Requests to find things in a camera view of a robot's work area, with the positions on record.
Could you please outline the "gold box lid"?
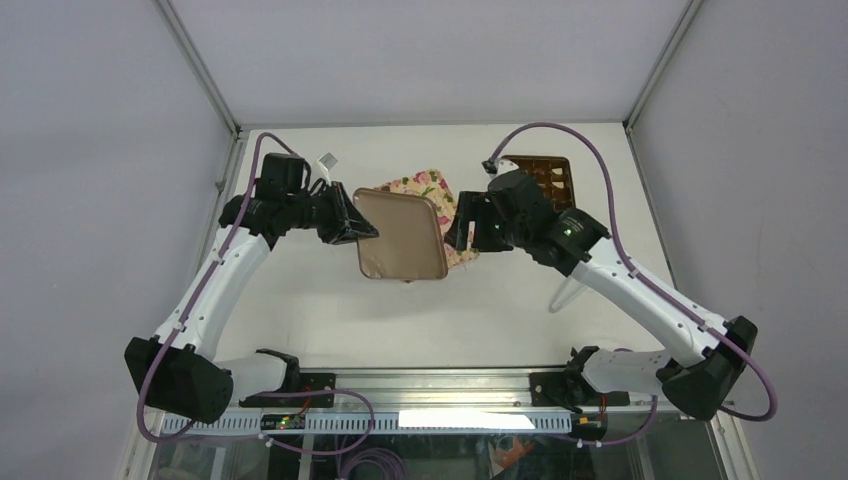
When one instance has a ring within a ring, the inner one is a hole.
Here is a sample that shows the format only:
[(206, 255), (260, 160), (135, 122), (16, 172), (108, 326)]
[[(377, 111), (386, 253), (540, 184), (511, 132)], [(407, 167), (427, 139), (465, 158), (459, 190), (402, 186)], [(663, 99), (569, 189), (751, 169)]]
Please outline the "gold box lid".
[(419, 196), (359, 188), (353, 205), (378, 231), (357, 241), (361, 273), (371, 280), (441, 280), (448, 264), (436, 206)]

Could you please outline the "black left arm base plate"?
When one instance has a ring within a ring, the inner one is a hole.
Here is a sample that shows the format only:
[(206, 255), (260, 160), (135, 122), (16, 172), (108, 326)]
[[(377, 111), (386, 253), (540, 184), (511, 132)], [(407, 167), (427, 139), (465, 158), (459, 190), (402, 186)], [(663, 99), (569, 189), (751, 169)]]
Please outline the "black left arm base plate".
[[(285, 380), (282, 387), (275, 390), (275, 393), (299, 393), (311, 391), (329, 391), (336, 387), (337, 374), (327, 372), (301, 372), (299, 379), (293, 383), (290, 380)], [(309, 408), (331, 408), (334, 406), (335, 396), (333, 394), (320, 395), (314, 397), (270, 397), (266, 395), (252, 395), (244, 400), (239, 401), (239, 406), (242, 408), (263, 408), (263, 409), (295, 409), (299, 410), (308, 404)]]

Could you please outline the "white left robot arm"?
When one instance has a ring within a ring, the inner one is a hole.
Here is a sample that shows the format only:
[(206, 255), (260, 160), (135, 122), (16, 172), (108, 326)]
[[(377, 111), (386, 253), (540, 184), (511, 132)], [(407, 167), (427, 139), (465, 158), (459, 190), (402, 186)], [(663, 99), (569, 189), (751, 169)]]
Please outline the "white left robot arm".
[(188, 291), (149, 338), (133, 338), (124, 358), (140, 405), (210, 424), (231, 405), (265, 395), (277, 406), (302, 391), (296, 357), (268, 349), (216, 362), (227, 321), (249, 280), (292, 230), (325, 244), (378, 237), (339, 182), (313, 180), (300, 156), (271, 153), (255, 162), (248, 190), (223, 209), (214, 242)]

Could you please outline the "silver metal tongs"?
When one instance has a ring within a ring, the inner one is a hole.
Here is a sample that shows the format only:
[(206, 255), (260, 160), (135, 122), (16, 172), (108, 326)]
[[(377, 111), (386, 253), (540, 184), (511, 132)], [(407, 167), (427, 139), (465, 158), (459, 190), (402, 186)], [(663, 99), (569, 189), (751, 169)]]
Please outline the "silver metal tongs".
[(571, 304), (584, 291), (586, 286), (573, 278), (566, 278), (557, 288), (548, 304), (548, 312), (556, 314)]

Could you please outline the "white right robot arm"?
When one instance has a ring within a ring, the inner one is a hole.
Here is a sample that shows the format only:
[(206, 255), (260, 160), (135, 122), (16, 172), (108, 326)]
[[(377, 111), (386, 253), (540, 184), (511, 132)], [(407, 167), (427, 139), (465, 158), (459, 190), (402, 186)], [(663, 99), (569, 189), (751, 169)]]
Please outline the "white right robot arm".
[(758, 329), (743, 316), (725, 320), (691, 301), (619, 252), (609, 230), (578, 208), (554, 209), (528, 175), (511, 171), (483, 192), (462, 191), (445, 236), (456, 251), (515, 248), (538, 264), (594, 290), (657, 339), (658, 351), (586, 346), (573, 351), (545, 388), (552, 401), (577, 410), (608, 392), (662, 396), (697, 420), (712, 419), (743, 373)]

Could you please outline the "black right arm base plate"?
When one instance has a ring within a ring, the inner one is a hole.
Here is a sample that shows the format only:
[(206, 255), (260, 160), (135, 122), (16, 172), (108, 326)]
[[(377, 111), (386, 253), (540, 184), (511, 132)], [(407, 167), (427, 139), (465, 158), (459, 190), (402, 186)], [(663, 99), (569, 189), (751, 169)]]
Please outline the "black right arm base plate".
[(623, 391), (601, 394), (594, 390), (580, 374), (564, 370), (534, 372), (528, 375), (533, 407), (562, 407), (582, 409), (600, 407), (602, 400), (608, 407), (628, 406), (630, 395)]

